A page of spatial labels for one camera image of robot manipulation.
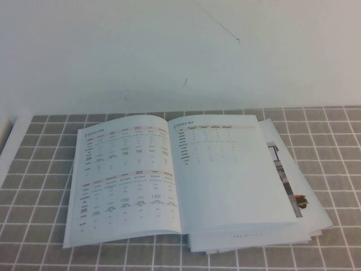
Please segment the scratch mark on wall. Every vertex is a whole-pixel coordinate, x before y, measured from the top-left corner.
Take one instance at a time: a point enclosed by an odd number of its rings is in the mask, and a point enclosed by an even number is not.
[[[186,86],[187,80],[188,78],[186,78],[186,81],[184,82],[182,89],[184,89],[184,87]]]
[[[226,28],[220,21],[218,21],[215,17],[213,17],[209,12],[207,12],[206,9],[203,8],[203,6],[201,6],[200,4],[197,4],[204,13],[207,14],[208,17],[210,17],[213,21],[215,21],[219,26],[221,26],[225,31],[227,31],[233,38],[235,38],[238,43],[241,42],[241,40],[239,38],[237,38],[228,28]]]

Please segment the photo on page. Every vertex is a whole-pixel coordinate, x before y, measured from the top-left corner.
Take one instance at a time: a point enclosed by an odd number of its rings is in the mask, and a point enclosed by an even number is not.
[[[294,192],[291,188],[291,185],[288,181],[285,170],[282,166],[282,162],[279,159],[279,156],[278,156],[279,149],[277,148],[277,145],[273,141],[268,142],[267,145],[268,145],[268,149],[271,153],[271,156],[273,158],[273,161],[275,163],[278,175],[280,176],[283,187],[288,195],[288,199],[291,203],[294,214],[296,215],[296,217],[302,217],[301,209],[305,209],[308,204],[306,196],[294,194]]]

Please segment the book page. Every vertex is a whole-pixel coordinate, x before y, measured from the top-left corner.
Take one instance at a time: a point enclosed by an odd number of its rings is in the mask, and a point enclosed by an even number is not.
[[[222,233],[190,234],[192,252],[224,250],[238,248],[268,246],[275,244],[308,242],[309,232],[300,223],[281,226],[264,226],[261,229],[242,229],[224,231]]]
[[[130,116],[79,130],[64,247],[155,231],[181,232],[167,122]]]
[[[183,233],[295,222],[255,116],[187,116],[168,127]]]
[[[309,240],[305,237],[319,235],[321,229],[332,226],[332,222],[294,163],[273,123],[265,120],[259,122],[259,125],[297,223],[261,231],[238,229],[219,234],[190,234],[192,251],[214,250],[217,247],[228,251],[246,246],[304,242]]]
[[[309,233],[333,226],[309,183],[289,154],[271,120],[260,121],[259,125],[267,141],[274,163],[283,180],[284,187],[293,204],[297,221],[302,223]]]

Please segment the open book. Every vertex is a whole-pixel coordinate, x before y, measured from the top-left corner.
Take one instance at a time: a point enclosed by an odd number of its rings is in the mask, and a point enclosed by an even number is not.
[[[78,131],[64,247],[295,222],[255,116],[139,115]]]

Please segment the gray grid tablecloth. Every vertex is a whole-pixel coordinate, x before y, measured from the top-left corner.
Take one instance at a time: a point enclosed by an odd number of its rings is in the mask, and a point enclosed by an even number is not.
[[[0,189],[0,270],[361,270],[361,107],[148,114],[203,113],[270,117],[335,227],[308,244],[210,256],[180,235],[62,249],[77,130],[125,114],[34,116]]]

